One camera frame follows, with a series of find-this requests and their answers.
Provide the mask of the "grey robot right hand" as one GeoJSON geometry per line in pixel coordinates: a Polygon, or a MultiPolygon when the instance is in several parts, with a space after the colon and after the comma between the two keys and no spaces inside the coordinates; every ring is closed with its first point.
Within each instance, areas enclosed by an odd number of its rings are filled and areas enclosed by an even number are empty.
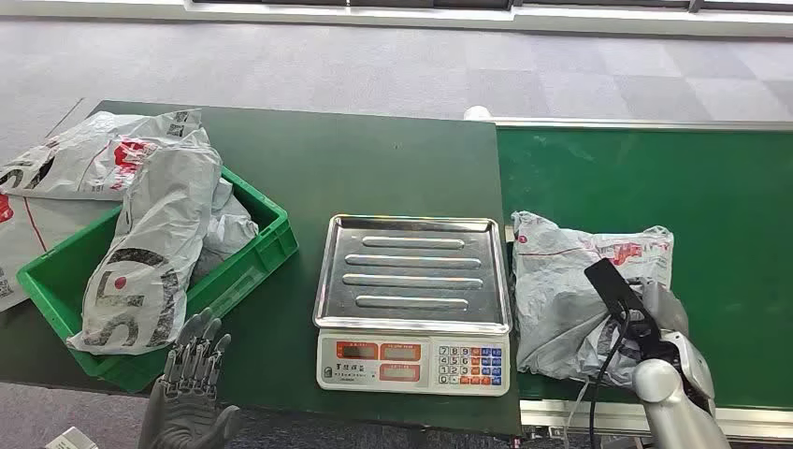
{"type": "Polygon", "coordinates": [[[645,278],[639,278],[639,282],[642,304],[658,326],[668,331],[678,331],[688,337],[688,316],[682,302],[660,282],[645,278]]]}

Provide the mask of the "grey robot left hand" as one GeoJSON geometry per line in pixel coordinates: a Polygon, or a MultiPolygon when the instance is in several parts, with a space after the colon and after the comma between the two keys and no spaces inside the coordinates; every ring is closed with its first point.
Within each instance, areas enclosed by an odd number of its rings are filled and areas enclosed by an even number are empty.
{"type": "Polygon", "coordinates": [[[224,448],[238,434],[241,411],[219,409],[218,378],[231,336],[217,336],[212,309],[192,315],[169,348],[151,389],[139,448],[224,448]]]}

